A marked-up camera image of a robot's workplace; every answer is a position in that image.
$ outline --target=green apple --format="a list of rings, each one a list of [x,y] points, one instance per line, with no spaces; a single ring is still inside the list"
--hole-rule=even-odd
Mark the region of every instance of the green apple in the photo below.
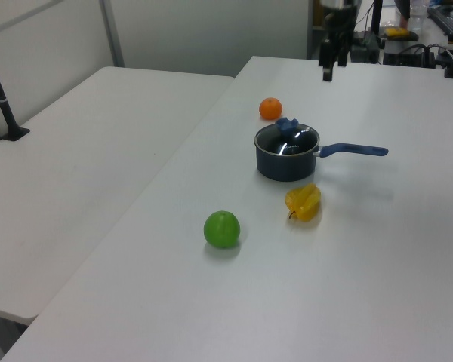
[[[234,247],[240,236],[240,223],[231,212],[217,211],[206,219],[203,234],[214,247]]]

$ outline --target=white table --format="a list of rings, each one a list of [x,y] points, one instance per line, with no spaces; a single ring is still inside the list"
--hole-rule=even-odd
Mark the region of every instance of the white table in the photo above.
[[[43,310],[231,81],[101,69],[0,142],[0,317]]]
[[[440,82],[445,97],[429,92]],[[255,168],[258,104],[313,126],[337,154],[278,183]],[[322,215],[288,220],[315,181]],[[230,210],[241,247],[205,244]],[[254,57],[4,362],[453,360],[453,80]]]

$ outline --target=saucepan handle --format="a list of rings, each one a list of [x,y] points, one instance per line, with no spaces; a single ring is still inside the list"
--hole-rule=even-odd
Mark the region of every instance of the saucepan handle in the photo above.
[[[316,156],[328,157],[337,152],[360,153],[362,155],[385,156],[389,152],[383,147],[352,145],[350,143],[335,143],[330,146],[319,147]]]

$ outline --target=orange ball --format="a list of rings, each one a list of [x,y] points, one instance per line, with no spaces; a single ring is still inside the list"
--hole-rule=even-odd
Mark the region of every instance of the orange ball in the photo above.
[[[282,114],[282,104],[276,98],[265,98],[262,100],[262,103],[260,103],[258,111],[263,119],[271,121],[280,118],[280,115]]]

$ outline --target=dark blue saucepan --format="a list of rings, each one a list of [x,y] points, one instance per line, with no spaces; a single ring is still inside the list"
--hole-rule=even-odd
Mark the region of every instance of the dark blue saucepan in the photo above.
[[[319,134],[297,119],[280,118],[255,135],[257,169],[269,179],[297,181],[314,172],[316,157],[328,157],[337,152],[385,156],[387,149],[373,146],[336,143],[319,146]]]

